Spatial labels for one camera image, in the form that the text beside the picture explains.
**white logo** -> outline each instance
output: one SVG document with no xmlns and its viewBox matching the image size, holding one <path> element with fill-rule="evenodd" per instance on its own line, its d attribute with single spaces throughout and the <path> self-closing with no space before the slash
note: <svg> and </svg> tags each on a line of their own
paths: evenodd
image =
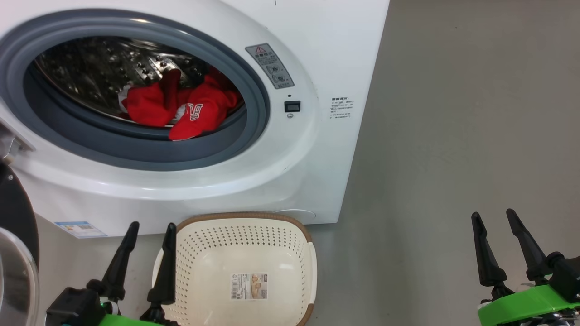
<svg viewBox="0 0 580 326">
<path fill-rule="evenodd" d="M 187 104 L 189 108 L 189 121 L 195 121 L 200 117 L 201 108 L 204 107 L 203 104 L 196 104 L 195 106 L 191 103 Z"/>
</svg>

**floor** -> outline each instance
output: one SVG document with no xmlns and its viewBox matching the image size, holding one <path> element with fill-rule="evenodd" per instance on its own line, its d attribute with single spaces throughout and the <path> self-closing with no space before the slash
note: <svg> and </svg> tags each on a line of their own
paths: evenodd
<svg viewBox="0 0 580 326">
<path fill-rule="evenodd" d="M 476 210 L 513 289 L 525 262 L 506 208 L 546 253 L 580 253 L 579 25 L 576 1 L 392 1 L 340 221 L 309 227 L 309 326 L 478 325 Z M 38 223 L 43 311 L 100 278 L 120 239 Z M 147 308 L 161 240 L 137 241 L 128 316 Z"/>
</svg>

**front-loading washing machine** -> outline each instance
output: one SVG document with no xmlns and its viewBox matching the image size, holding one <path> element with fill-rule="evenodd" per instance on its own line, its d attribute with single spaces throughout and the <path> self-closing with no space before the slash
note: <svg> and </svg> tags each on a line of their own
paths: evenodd
<svg viewBox="0 0 580 326">
<path fill-rule="evenodd" d="M 388 0 L 20 0 L 0 13 L 0 119 L 35 212 L 77 237 L 231 211 L 338 221 Z M 241 102 L 189 140 L 123 85 L 208 67 Z"/>
</svg>

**laundry basket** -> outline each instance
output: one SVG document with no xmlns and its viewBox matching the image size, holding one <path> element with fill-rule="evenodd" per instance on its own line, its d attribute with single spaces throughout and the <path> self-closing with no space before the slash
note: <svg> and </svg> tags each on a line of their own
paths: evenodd
<svg viewBox="0 0 580 326">
<path fill-rule="evenodd" d="M 316 284 L 314 245 L 295 219 L 196 216 L 177 226 L 176 301 L 164 306 L 165 318 L 181 326 L 304 326 Z"/>
</svg>

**laundry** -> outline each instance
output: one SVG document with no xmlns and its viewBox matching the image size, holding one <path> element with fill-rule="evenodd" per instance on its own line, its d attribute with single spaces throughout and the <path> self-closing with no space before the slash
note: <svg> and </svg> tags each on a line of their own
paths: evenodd
<svg viewBox="0 0 580 326">
<path fill-rule="evenodd" d="M 147 126 L 161 127 L 178 119 L 169 131 L 169 139 L 177 141 L 214 131 L 242 100 L 233 83 L 214 67 L 196 88 L 179 89 L 180 77 L 181 71 L 173 69 L 150 86 L 127 85 L 119 93 L 119 107 Z"/>
</svg>

